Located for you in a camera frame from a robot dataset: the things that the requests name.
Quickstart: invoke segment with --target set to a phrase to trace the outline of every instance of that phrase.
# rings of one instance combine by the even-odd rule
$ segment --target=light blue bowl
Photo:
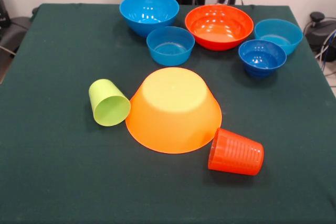
[[[195,39],[183,28],[166,26],[152,31],[147,45],[154,61],[164,66],[177,66],[189,59]]]
[[[269,76],[287,60],[281,47],[266,40],[249,40],[239,47],[238,53],[246,72],[255,78]]]
[[[141,37],[171,26],[180,10],[176,0],[124,0],[119,7],[128,26]]]
[[[271,41],[290,55],[303,39],[301,29],[282,19],[265,19],[254,28],[256,39]]]

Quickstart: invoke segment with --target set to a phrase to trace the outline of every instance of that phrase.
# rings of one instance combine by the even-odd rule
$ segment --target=cup
[[[208,168],[254,176],[260,171],[263,160],[264,148],[260,143],[218,128],[212,142]]]
[[[121,123],[130,113],[130,101],[110,80],[100,79],[91,84],[89,97],[93,118],[102,126]]]

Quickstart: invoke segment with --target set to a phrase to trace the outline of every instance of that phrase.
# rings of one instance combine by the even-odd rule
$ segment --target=red bowl
[[[201,46],[224,51],[238,46],[253,31],[253,20],[228,5],[203,5],[191,10],[185,25]]]

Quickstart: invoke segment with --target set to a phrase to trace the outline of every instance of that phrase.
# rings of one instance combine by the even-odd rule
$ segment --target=dark blue bowl
[[[246,72],[255,78],[269,76],[287,60],[281,47],[266,40],[249,40],[239,47],[238,53]]]
[[[171,26],[180,10],[176,0],[124,0],[119,7],[128,26],[141,37]]]

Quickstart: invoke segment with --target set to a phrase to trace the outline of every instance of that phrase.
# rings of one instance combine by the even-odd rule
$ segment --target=floor
[[[336,61],[334,62],[327,62],[325,64],[325,69],[324,69],[324,75],[326,76],[326,79],[329,83],[329,86],[331,87],[332,92],[334,93],[336,97]]]

